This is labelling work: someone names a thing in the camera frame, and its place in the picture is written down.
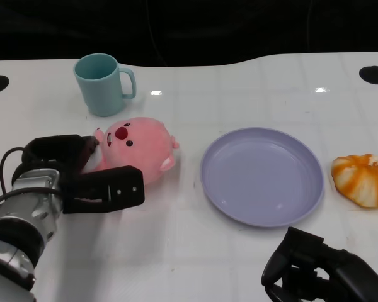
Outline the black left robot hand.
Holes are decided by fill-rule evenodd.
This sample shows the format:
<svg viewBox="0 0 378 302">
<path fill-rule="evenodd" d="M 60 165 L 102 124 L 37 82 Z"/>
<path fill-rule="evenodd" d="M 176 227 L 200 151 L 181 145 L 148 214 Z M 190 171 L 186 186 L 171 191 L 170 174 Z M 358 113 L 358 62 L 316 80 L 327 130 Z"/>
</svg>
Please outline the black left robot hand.
<svg viewBox="0 0 378 302">
<path fill-rule="evenodd" d="M 60 173 L 63 213 L 109 213 L 141 205 L 142 172 L 132 166 L 83 172 L 99 142 L 94 136 L 57 135 L 32 140 L 25 146 L 12 182 L 26 172 L 54 169 Z"/>
</svg>

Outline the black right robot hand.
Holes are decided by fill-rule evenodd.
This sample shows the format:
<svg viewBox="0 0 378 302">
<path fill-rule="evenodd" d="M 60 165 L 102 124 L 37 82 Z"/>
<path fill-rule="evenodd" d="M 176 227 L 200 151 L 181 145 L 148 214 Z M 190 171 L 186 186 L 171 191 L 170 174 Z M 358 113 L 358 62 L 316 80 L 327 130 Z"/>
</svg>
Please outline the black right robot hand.
<svg viewBox="0 0 378 302">
<path fill-rule="evenodd" d="M 261 284 L 272 301 L 378 301 L 378 274 L 359 256 L 290 227 Z"/>
</svg>

